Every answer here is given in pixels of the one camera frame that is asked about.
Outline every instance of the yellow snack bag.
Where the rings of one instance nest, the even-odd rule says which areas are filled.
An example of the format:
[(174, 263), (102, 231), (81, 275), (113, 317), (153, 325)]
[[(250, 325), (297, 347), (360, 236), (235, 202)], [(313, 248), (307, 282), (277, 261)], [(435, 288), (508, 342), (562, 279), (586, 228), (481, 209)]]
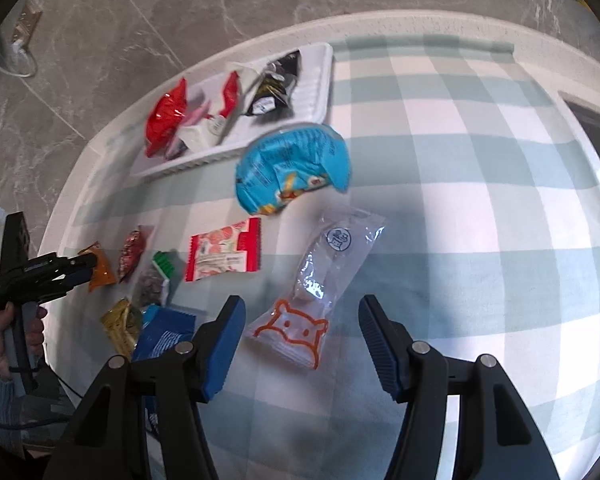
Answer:
[(123, 298), (100, 318), (100, 322), (116, 352), (131, 361), (142, 330), (142, 313)]

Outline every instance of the logo sticker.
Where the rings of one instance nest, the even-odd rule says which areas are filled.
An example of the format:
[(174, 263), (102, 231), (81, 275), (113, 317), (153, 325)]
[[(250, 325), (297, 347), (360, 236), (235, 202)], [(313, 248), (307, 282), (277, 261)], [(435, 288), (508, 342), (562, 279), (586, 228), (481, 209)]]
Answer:
[(327, 243), (336, 251), (346, 251), (351, 245), (351, 234), (342, 227), (329, 229), (326, 237)]

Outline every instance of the black snack bag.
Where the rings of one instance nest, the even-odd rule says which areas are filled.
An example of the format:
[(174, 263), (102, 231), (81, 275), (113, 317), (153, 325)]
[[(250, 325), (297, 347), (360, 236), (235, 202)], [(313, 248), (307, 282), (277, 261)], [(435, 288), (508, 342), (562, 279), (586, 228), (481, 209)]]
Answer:
[(246, 115), (264, 115), (291, 108), (291, 92), (298, 82), (300, 51), (295, 50), (267, 65)]

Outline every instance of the red and white package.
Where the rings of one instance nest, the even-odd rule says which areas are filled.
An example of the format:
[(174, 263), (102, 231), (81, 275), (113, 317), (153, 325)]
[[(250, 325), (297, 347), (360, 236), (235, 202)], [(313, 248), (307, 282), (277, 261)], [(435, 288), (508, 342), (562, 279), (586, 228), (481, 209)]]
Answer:
[(181, 124), (178, 138), (193, 153), (208, 150), (222, 142), (233, 119), (240, 114), (240, 102), (258, 79), (258, 72), (240, 63), (228, 63), (230, 68), (218, 95), (211, 101), (208, 112), (197, 124)]
[(191, 237), (185, 281), (260, 270), (260, 218)]

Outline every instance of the gray floor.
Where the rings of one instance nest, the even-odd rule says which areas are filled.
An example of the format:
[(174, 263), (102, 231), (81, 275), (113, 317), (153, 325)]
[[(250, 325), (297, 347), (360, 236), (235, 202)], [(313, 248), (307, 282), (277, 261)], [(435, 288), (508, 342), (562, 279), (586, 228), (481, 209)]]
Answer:
[(0, 75), (0, 226), (23, 209), (36, 246), (94, 134), (185, 67), (278, 28), (363, 10), (458, 10), (536, 28), (600, 61), (600, 24), (572, 0), (34, 1), (43, 9), (30, 44), (39, 72)]

